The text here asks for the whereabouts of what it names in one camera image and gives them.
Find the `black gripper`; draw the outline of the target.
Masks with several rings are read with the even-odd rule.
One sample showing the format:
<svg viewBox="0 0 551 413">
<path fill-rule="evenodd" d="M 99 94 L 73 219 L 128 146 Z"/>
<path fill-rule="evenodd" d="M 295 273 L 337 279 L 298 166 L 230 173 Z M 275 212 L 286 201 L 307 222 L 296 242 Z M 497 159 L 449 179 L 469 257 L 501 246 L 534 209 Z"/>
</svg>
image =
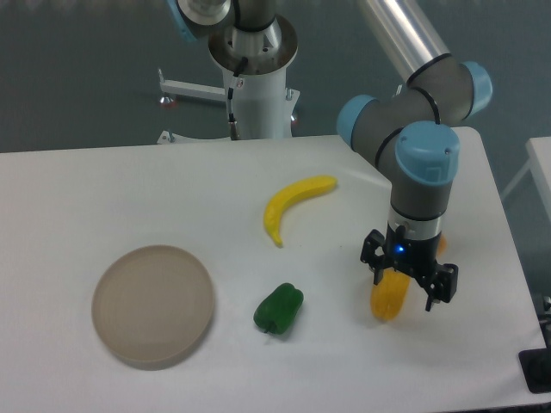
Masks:
<svg viewBox="0 0 551 413">
<path fill-rule="evenodd" d="M 436 303 L 449 303 L 458 283 L 458 266 L 453 263 L 441 264 L 436 260 L 441 235 L 438 233 L 432 238 L 413 240 L 401 237 L 388 226 L 385 238 L 381 232 L 373 229 L 363 241 L 360 261 L 369 265 L 374 273 L 374 284 L 378 285 L 388 268 L 388 258 L 391 267 L 415 278 L 425 290 L 425 310 L 430 311 Z"/>
</svg>

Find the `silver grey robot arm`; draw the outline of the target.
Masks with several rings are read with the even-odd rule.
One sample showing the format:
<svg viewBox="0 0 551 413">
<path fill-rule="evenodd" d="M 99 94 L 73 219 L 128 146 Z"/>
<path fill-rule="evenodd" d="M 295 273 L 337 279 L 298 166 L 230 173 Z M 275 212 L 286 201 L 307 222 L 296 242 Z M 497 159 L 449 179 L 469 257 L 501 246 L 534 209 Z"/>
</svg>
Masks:
<svg viewBox="0 0 551 413">
<path fill-rule="evenodd" d="M 171 1 L 178 32 L 205 37 L 223 74 L 233 140 L 280 139 L 291 134 L 296 94 L 286 70 L 298 50 L 296 32 L 272 1 Z M 368 26 L 406 87 L 382 102 L 349 100 L 337 133 L 391 183 L 384 232 L 371 231 L 361 259 L 382 283 L 391 270 L 413 278 L 429 304 L 449 302 L 459 270 L 439 263 L 436 247 L 459 166 L 453 126 L 484 109 L 492 81 L 474 62 L 460 63 L 413 1 L 362 1 Z"/>
</svg>

